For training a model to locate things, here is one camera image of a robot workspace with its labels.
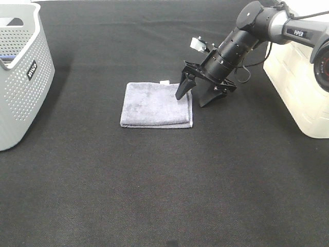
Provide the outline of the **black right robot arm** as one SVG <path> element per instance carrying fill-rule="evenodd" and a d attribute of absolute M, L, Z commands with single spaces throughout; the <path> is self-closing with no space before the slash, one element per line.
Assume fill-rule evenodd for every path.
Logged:
<path fill-rule="evenodd" d="M 201 78 L 210 86 L 200 97 L 204 107 L 213 100 L 227 96 L 236 89 L 227 77 L 243 66 L 245 56 L 263 42 L 286 44 L 290 41 L 313 49 L 310 63 L 316 81 L 328 91 L 328 23 L 310 20 L 310 16 L 294 16 L 285 2 L 264 7 L 259 1 L 246 5 L 236 19 L 236 27 L 219 46 L 209 48 L 201 38 L 193 38 L 191 48 L 205 53 L 202 63 L 186 62 L 175 97 L 180 100 Z"/>

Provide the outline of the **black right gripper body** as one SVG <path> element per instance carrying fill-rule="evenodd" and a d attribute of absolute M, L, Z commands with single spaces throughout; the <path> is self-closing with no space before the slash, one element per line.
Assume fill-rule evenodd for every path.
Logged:
<path fill-rule="evenodd" d="M 198 77 L 219 86 L 219 88 L 234 92 L 236 85 L 227 79 L 233 69 L 234 66 L 226 61 L 216 49 L 213 49 L 201 64 L 185 61 L 182 79 Z"/>

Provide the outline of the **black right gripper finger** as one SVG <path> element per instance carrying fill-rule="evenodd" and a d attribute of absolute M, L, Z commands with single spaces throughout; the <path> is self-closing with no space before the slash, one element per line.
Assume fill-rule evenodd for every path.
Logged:
<path fill-rule="evenodd" d="M 183 98 L 183 96 L 195 86 L 196 86 L 196 83 L 195 83 L 194 78 L 181 79 L 179 87 L 175 93 L 176 99 L 181 100 Z"/>
<path fill-rule="evenodd" d="M 210 86 L 206 92 L 199 98 L 199 106 L 201 108 L 205 107 L 209 103 L 222 99 L 227 96 L 227 90 L 219 88 L 219 86 Z"/>

